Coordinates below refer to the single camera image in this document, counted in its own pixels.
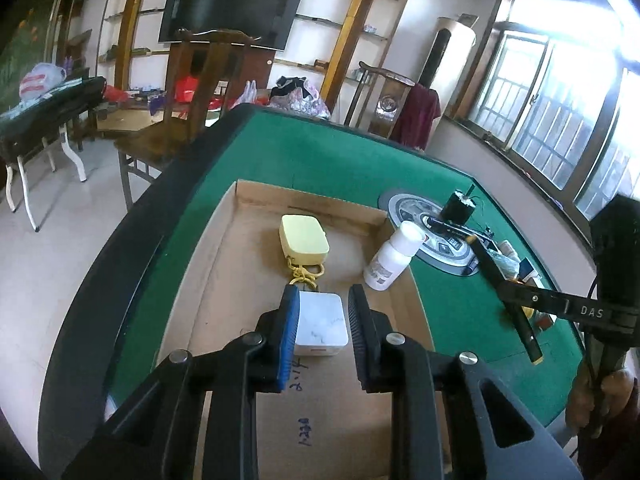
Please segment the person right hand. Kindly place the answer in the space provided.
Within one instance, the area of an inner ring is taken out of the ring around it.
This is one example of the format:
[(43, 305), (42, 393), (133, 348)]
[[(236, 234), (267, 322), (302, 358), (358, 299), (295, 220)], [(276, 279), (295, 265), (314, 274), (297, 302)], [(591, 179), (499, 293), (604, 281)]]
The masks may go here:
[(565, 421), (577, 434), (587, 428), (592, 415), (599, 416), (602, 428), (613, 424), (637, 425), (639, 383), (628, 368), (616, 370), (595, 386), (586, 361), (580, 362), (567, 397)]

